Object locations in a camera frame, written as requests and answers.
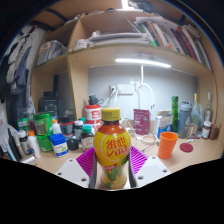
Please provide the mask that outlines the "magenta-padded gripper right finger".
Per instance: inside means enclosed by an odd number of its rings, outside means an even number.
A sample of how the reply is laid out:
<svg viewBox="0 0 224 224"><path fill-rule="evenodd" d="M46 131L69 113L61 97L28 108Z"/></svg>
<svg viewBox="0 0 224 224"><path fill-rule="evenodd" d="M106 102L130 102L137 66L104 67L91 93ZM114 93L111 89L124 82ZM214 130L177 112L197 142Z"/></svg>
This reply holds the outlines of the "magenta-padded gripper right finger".
<svg viewBox="0 0 224 224"><path fill-rule="evenodd" d="M170 174L157 156L147 156L135 147L130 148L129 182L132 188L143 187Z"/></svg>

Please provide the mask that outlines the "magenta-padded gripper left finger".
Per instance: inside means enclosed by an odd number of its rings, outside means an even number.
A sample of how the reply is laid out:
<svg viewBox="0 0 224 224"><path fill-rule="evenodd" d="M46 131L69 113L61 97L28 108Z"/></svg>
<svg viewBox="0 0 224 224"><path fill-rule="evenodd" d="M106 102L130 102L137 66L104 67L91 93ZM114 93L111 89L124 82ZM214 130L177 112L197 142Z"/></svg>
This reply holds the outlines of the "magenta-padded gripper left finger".
<svg viewBox="0 0 224 224"><path fill-rule="evenodd" d="M78 186L94 189L97 179L97 160L93 148L76 159L69 158L56 175Z"/></svg>

